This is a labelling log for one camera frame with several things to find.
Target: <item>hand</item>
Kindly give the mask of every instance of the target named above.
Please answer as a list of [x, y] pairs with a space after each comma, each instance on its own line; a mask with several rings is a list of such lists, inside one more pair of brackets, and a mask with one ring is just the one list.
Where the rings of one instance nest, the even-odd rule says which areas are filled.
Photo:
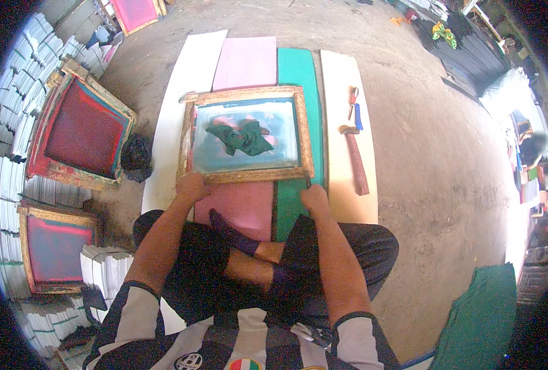
[[175, 191], [177, 191], [177, 195], [172, 204], [182, 204], [189, 208], [210, 194], [204, 185], [204, 176], [197, 172], [191, 172], [180, 178], [175, 186]]
[[301, 191], [300, 200], [313, 218], [331, 215], [327, 193], [319, 184], [313, 184], [311, 188]]

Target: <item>striped jersey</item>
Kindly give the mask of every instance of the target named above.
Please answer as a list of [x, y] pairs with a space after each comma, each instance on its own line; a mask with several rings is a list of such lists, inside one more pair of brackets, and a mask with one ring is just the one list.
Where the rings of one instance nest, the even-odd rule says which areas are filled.
[[159, 297], [143, 283], [122, 288], [99, 330], [85, 368], [169, 370], [383, 370], [372, 315], [355, 312], [334, 326], [331, 351], [276, 324], [261, 308], [217, 313], [179, 333], [157, 326]]

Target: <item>green fabric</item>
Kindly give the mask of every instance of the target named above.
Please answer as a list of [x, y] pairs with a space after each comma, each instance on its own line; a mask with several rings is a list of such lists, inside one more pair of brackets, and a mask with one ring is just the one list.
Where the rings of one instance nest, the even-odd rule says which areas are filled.
[[533, 179], [536, 179], [537, 178], [537, 169], [536, 168], [530, 169], [528, 175], [529, 175], [529, 181], [531, 181]]
[[274, 148], [262, 136], [258, 121], [246, 123], [240, 131], [231, 126], [216, 125], [208, 127], [206, 132], [218, 137], [226, 145], [226, 154], [232, 156], [239, 149], [248, 156], [256, 156]]
[[[311, 183], [323, 185], [323, 131], [321, 127], [321, 103], [317, 90], [315, 65], [309, 50], [278, 48], [278, 84], [303, 86], [311, 152], [315, 177]], [[285, 241], [301, 213], [308, 214], [300, 202], [300, 191], [306, 189], [305, 180], [278, 181], [276, 240]]]
[[511, 263], [475, 269], [469, 289], [451, 306], [430, 369], [494, 369], [508, 350], [516, 305]]

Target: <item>green foam pad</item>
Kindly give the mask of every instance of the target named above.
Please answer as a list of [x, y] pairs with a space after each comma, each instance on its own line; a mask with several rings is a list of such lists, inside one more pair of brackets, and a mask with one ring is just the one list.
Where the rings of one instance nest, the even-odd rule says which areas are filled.
[[[313, 56], [309, 50], [278, 48], [278, 84], [303, 86], [311, 152], [315, 177], [311, 183], [323, 185], [323, 131], [321, 102], [317, 90], [317, 78]], [[276, 213], [276, 240], [285, 241], [297, 217], [308, 214], [300, 202], [300, 191], [306, 189], [303, 179], [278, 181], [278, 208]]]

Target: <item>white paper sheet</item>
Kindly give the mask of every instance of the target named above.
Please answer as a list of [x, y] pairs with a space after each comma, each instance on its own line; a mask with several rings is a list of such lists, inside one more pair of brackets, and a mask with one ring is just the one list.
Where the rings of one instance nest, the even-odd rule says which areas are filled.
[[152, 143], [152, 175], [146, 179], [142, 213], [166, 209], [175, 196], [175, 179], [185, 104], [179, 98], [212, 88], [216, 65], [228, 30], [189, 35], [169, 78]]

